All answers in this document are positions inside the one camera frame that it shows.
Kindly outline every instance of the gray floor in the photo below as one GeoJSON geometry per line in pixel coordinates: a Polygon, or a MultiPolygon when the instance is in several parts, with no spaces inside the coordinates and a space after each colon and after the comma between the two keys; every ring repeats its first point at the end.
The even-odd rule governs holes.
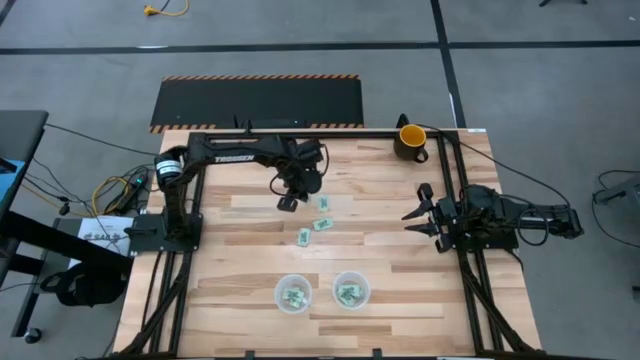
{"type": "MultiPolygon", "coordinates": [[[[0,28],[0,47],[436,39],[427,1],[193,0],[184,17],[150,19],[142,15],[146,2],[18,0],[0,28]]],[[[537,2],[442,1],[449,39],[640,38],[637,1],[592,0],[581,6],[577,0],[554,0],[543,9],[537,2]]],[[[172,10],[181,6],[172,1],[172,10]]],[[[640,131],[640,49],[456,50],[452,56],[468,126],[488,129],[497,158],[566,194],[586,230],[575,241],[551,239],[542,248],[522,248],[544,348],[637,358],[640,304],[633,302],[630,286],[640,284],[640,250],[605,238],[589,204],[598,173],[640,169],[634,141],[640,131]]],[[[368,126],[391,126],[399,112],[414,121],[453,125],[437,50],[0,56],[0,108],[44,109],[51,123],[155,151],[160,138],[147,129],[163,76],[259,73],[358,73],[368,126]]],[[[54,129],[47,130],[36,156],[81,197],[89,197],[106,176],[149,161],[54,129]]],[[[29,172],[45,175],[37,166],[29,172]]],[[[531,182],[499,173],[505,193],[560,202],[531,182]]],[[[14,210],[45,224],[57,214],[25,192],[14,210]]],[[[638,241],[633,209],[616,204],[598,210],[605,226],[638,241]]],[[[5,286],[28,280],[11,274],[5,286]]],[[[33,325],[47,331],[46,337],[25,345],[8,337],[23,296],[23,289],[0,294],[0,359],[101,355],[122,305],[70,309],[45,297],[33,325]]]]}

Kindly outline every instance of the black office chair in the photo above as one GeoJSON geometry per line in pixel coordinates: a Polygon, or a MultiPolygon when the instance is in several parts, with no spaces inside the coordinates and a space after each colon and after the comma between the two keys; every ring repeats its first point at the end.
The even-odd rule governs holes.
{"type": "MultiPolygon", "coordinates": [[[[550,2],[551,2],[551,0],[544,0],[544,1],[542,1],[542,2],[540,3],[540,5],[538,5],[538,6],[543,7],[543,6],[547,5],[547,4],[548,4],[548,3],[550,3],[550,2]]],[[[580,3],[581,3],[582,5],[587,5],[587,4],[588,4],[587,0],[580,0],[580,3]]]]}

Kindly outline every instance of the white paper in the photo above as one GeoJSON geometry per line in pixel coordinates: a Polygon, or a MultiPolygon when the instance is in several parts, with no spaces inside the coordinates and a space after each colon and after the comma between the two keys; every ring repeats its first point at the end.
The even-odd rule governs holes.
{"type": "MultiPolygon", "coordinates": [[[[93,244],[119,253],[124,256],[129,254],[129,237],[124,232],[125,228],[133,225],[133,218],[119,216],[100,216],[100,222],[94,218],[82,219],[78,237],[91,241],[93,244]]],[[[71,259],[69,268],[80,261],[71,259]]]]}

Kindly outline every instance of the green object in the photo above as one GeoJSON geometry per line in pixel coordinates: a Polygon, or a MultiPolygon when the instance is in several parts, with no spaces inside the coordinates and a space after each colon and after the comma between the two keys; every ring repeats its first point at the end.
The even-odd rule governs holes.
{"type": "Polygon", "coordinates": [[[299,287],[290,287],[284,289],[282,292],[282,299],[289,301],[289,305],[299,309],[300,306],[307,303],[307,299],[304,298],[304,292],[299,287]]]}
{"type": "Polygon", "coordinates": [[[318,198],[318,210],[321,212],[329,211],[329,197],[327,195],[321,195],[318,198]]]}
{"type": "Polygon", "coordinates": [[[302,228],[298,233],[298,246],[306,247],[311,241],[311,229],[302,228]]]}
{"type": "Polygon", "coordinates": [[[360,285],[340,285],[338,286],[338,299],[344,305],[353,307],[362,296],[360,285]]]}
{"type": "Polygon", "coordinates": [[[313,222],[313,228],[316,231],[327,230],[333,227],[333,220],[331,218],[324,218],[313,222]]]}

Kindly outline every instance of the black and yellow hazard stripe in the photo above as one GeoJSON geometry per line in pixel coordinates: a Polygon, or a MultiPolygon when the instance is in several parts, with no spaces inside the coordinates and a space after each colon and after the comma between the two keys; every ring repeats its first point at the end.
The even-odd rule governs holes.
{"type": "Polygon", "coordinates": [[[359,79],[355,74],[307,74],[307,75],[203,75],[203,76],[166,76],[162,81],[184,80],[285,80],[285,79],[359,79]]]}
{"type": "Polygon", "coordinates": [[[149,132],[152,134],[161,134],[167,130],[212,130],[215,129],[215,125],[200,124],[200,125],[153,125],[149,127],[149,132]]]}
{"type": "MultiPolygon", "coordinates": [[[[363,124],[311,124],[312,129],[354,129],[364,128],[363,124]]],[[[149,132],[152,134],[162,134],[167,130],[212,130],[215,129],[215,125],[201,124],[201,125],[154,125],[149,127],[149,132]]]]}

